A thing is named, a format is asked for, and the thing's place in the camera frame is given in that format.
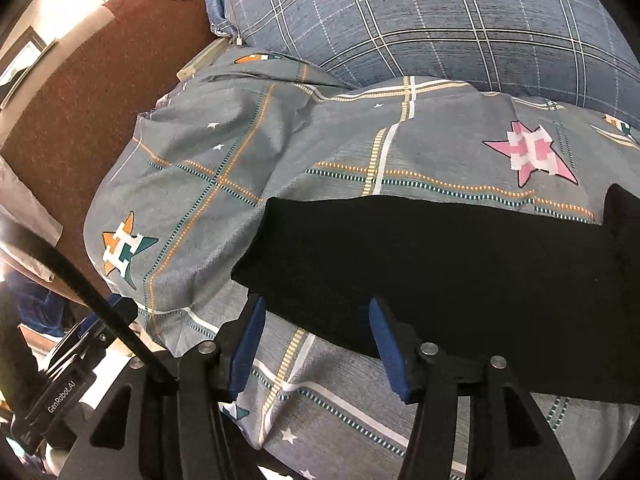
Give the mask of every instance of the pillowcase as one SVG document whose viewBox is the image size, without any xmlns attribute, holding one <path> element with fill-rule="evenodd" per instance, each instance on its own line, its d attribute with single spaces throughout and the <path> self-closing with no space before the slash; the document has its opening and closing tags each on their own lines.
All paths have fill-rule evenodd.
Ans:
<svg viewBox="0 0 640 480">
<path fill-rule="evenodd" d="M 207 0 L 207 12 L 213 32 L 354 87 L 428 75 L 640 126 L 640 66 L 598 0 Z"/>
</svg>

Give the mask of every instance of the brown headboard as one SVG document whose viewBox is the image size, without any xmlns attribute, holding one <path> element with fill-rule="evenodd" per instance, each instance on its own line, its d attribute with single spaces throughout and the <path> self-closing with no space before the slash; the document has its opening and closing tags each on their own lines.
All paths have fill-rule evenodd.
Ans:
<svg viewBox="0 0 640 480">
<path fill-rule="evenodd" d="M 60 39 L 0 112 L 0 155 L 63 225 L 58 249 L 103 294 L 82 237 L 94 193 L 137 114 L 213 39 L 204 0 L 111 0 Z M 44 285 L 77 299 L 57 279 Z"/>
</svg>

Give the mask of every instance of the screw head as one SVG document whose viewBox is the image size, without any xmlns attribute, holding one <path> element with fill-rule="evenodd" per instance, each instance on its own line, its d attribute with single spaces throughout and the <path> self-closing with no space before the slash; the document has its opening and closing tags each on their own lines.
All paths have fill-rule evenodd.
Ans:
<svg viewBox="0 0 640 480">
<path fill-rule="evenodd" d="M 138 370 L 142 368 L 145 364 L 140 360 L 139 357 L 133 357 L 131 361 L 129 361 L 129 366 L 134 370 Z"/>
<path fill-rule="evenodd" d="M 198 345 L 198 352 L 201 354 L 211 354 L 216 351 L 216 344 L 213 341 L 203 341 Z"/>
<path fill-rule="evenodd" d="M 494 368 L 498 368 L 498 370 L 502 370 L 507 367 L 507 359 L 502 357 L 501 355 L 494 355 L 490 360 L 491 366 Z"/>
<path fill-rule="evenodd" d="M 436 343 L 422 343 L 420 345 L 420 352 L 425 355 L 436 355 L 440 349 Z"/>
</svg>

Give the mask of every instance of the picture frame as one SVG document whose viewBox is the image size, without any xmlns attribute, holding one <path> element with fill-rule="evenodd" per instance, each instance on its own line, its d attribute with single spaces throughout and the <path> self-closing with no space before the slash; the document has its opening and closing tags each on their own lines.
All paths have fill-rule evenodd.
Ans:
<svg viewBox="0 0 640 480">
<path fill-rule="evenodd" d="M 0 102 L 12 93 L 21 75 L 28 72 L 46 48 L 45 41 L 31 26 L 14 41 L 0 59 Z"/>
</svg>

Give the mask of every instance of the pink star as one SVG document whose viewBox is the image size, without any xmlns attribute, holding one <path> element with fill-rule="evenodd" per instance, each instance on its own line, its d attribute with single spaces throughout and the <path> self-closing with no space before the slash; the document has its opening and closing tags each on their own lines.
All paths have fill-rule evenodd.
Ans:
<svg viewBox="0 0 640 480">
<path fill-rule="evenodd" d="M 551 147 L 553 139 L 542 126 L 531 131 L 520 121 L 512 121 L 511 128 L 513 131 L 507 132 L 507 140 L 485 140 L 483 144 L 511 159 L 511 169 L 518 172 L 519 187 L 537 170 L 578 184 L 578 179 Z"/>
</svg>

